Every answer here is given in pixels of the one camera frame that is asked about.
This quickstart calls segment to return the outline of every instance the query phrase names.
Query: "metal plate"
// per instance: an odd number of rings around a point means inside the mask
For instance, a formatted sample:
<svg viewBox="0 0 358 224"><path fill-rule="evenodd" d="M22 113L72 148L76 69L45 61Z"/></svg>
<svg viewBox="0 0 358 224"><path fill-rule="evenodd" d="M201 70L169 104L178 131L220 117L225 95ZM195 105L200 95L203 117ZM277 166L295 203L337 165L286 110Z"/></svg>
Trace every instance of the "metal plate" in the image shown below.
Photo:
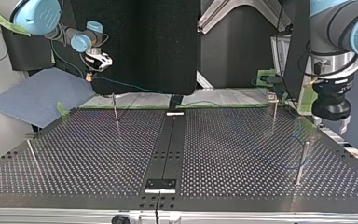
<svg viewBox="0 0 358 224"><path fill-rule="evenodd" d="M274 121L273 108L187 110L184 126L174 210L358 212L358 161L305 119L280 109ZM168 162L164 178L177 169Z"/></svg>
<svg viewBox="0 0 358 224"><path fill-rule="evenodd" d="M139 209L164 111L80 110L0 163L1 206Z"/></svg>

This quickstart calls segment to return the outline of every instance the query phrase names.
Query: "green tape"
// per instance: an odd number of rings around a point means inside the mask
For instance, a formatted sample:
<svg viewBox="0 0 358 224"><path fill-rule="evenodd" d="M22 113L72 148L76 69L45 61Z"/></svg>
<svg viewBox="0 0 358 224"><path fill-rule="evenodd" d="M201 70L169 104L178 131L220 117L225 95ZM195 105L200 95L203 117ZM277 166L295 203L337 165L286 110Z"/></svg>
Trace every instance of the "green tape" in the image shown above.
<svg viewBox="0 0 358 224"><path fill-rule="evenodd" d="M308 85L304 89L303 97L300 99L299 102L301 104L298 106L299 113L311 113L312 112L312 105L315 100L318 99L318 94L313 90L312 85Z"/></svg>
<svg viewBox="0 0 358 224"><path fill-rule="evenodd" d="M286 105L287 97L289 97L289 93L285 92L282 96L281 105Z"/></svg>
<svg viewBox="0 0 358 224"><path fill-rule="evenodd" d="M12 31L14 33L17 33L17 34L20 34L20 35L31 36L31 34L27 31L27 29L25 29L22 26L15 25L15 24L11 23L10 21L7 21L5 19L5 17L3 17L1 14L0 14L0 25L2 25L3 27L7 28L8 30L10 30L10 31Z"/></svg>
<svg viewBox="0 0 358 224"><path fill-rule="evenodd" d="M261 80L261 77L276 77L277 71L275 69L258 70L257 72L257 87L274 87L274 84L267 83Z"/></svg>
<svg viewBox="0 0 358 224"><path fill-rule="evenodd" d="M65 109L65 107L63 106L63 103L61 103L61 102L57 103L57 109L63 118L67 118L70 114L70 112Z"/></svg>

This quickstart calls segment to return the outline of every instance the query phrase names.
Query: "black backdrop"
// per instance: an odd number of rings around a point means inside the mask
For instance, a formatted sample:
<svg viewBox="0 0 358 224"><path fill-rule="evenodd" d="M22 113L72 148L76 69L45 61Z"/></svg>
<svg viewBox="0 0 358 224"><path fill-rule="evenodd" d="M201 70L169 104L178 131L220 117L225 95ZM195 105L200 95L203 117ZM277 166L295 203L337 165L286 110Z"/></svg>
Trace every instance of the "black backdrop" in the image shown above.
<svg viewBox="0 0 358 224"><path fill-rule="evenodd" d="M110 35L103 51L115 62L100 77L164 93L189 95L195 90L200 0L72 0L71 4L64 13L67 20L74 15L79 30L87 21L98 21ZM73 57L70 52L62 54ZM101 79L92 86L99 94L139 91Z"/></svg>

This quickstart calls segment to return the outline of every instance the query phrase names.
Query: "black cylinder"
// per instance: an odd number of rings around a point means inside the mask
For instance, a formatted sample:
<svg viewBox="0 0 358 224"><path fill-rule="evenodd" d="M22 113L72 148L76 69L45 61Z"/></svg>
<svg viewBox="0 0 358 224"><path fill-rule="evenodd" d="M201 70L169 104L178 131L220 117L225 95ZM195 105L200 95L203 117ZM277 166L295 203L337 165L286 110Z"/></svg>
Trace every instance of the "black cylinder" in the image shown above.
<svg viewBox="0 0 358 224"><path fill-rule="evenodd" d="M353 86L354 75L340 79L323 79L313 84L318 99L313 103L312 114L322 119L338 121L351 115L351 103L345 94Z"/></svg>

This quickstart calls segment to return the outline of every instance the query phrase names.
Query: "optical breadboard table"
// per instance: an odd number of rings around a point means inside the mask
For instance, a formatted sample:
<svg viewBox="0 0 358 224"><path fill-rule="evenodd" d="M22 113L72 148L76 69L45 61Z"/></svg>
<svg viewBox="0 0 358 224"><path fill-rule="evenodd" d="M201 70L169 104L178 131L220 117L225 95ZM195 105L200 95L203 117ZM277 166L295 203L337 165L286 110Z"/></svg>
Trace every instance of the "optical breadboard table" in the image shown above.
<svg viewBox="0 0 358 224"><path fill-rule="evenodd" d="M116 124L113 110L77 110L2 155L0 211L358 214L358 160L273 111L119 110ZM174 192L146 193L156 180Z"/></svg>

